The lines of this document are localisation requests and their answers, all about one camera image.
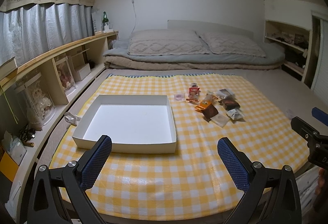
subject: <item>wrapped snack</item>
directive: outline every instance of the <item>wrapped snack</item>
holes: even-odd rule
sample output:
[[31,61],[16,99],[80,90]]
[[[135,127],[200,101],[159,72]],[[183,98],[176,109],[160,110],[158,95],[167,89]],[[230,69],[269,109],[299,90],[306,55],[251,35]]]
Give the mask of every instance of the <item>wrapped snack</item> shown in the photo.
[[212,117],[219,113],[219,111],[214,107],[213,104],[210,104],[205,110],[202,110],[202,113],[206,118],[206,121],[209,122]]
[[189,94],[186,101],[192,103],[199,103],[199,89],[200,88],[197,86],[197,83],[190,84]]
[[195,106],[195,108],[199,111],[205,110],[210,104],[212,104],[215,100],[218,98],[214,95],[213,92],[207,92],[205,98],[198,106]]
[[231,109],[240,108],[240,105],[232,98],[222,99],[219,103],[227,111]]
[[213,116],[211,118],[211,121],[213,123],[215,123],[216,125],[218,125],[219,127],[223,128],[229,121],[229,118],[227,118],[226,116],[221,115],[220,113]]
[[184,93],[175,94],[173,100],[176,102],[185,101],[185,94]]
[[239,109],[231,109],[226,112],[226,114],[232,119],[232,120],[239,120],[244,117],[244,114]]
[[225,89],[220,89],[216,92],[216,95],[221,98],[221,99],[226,99],[228,97],[234,97],[235,96],[235,93],[228,89],[228,88],[225,88]]

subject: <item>headboard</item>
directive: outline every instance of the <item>headboard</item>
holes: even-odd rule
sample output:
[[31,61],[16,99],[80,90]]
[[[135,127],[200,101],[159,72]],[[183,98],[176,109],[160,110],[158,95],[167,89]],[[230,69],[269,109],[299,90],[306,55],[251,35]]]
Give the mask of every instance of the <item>headboard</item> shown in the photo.
[[168,29],[188,29],[198,32],[226,32],[247,36],[253,39],[253,32],[217,23],[193,20],[168,20]]

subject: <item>quilted pillow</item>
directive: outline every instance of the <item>quilted pillow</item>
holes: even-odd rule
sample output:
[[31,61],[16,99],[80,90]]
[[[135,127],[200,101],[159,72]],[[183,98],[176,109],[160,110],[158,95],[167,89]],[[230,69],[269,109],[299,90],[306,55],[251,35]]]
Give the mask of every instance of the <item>quilted pillow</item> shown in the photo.
[[132,34],[128,54],[166,56],[209,54],[196,32],[189,30],[145,30]]
[[240,54],[265,57],[265,52],[250,38],[232,33],[205,32],[199,36],[214,54]]

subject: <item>yellow checkered tablecloth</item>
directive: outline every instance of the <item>yellow checkered tablecloth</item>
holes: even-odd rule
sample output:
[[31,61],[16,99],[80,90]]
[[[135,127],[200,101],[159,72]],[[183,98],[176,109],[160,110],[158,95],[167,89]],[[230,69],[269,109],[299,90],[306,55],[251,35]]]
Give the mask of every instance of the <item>yellow checkered tablecloth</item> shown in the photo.
[[[196,82],[206,91],[230,88],[245,114],[245,122],[229,121],[224,128],[207,123],[194,105],[175,102]],[[251,161],[268,168],[289,164],[297,171],[307,161],[305,141],[291,130],[290,121],[250,82],[240,76],[205,73],[164,77],[110,75],[84,104],[79,116],[101,94],[168,95],[177,131],[175,154],[111,153],[94,187],[86,193],[102,214],[143,220],[179,220],[223,212],[235,207],[243,195],[236,189],[216,146],[228,137]],[[72,139],[71,126],[58,146],[51,168],[78,160],[84,149]],[[69,201],[64,189],[64,200]]]

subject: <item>silver bolt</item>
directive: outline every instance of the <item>silver bolt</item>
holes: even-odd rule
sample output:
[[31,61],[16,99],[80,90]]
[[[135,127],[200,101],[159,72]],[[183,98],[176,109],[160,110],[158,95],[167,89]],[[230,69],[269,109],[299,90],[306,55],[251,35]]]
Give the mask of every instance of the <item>silver bolt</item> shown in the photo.
[[285,170],[287,170],[287,171],[291,171],[292,168],[291,168],[289,165],[286,165],[286,166],[285,166]]
[[253,163],[254,168],[262,168],[262,164],[260,162]]
[[42,165],[42,166],[39,167],[39,171],[45,171],[46,168],[47,168],[47,167],[46,167],[45,165]]
[[76,166],[76,161],[69,161],[67,164],[70,168],[75,167]]

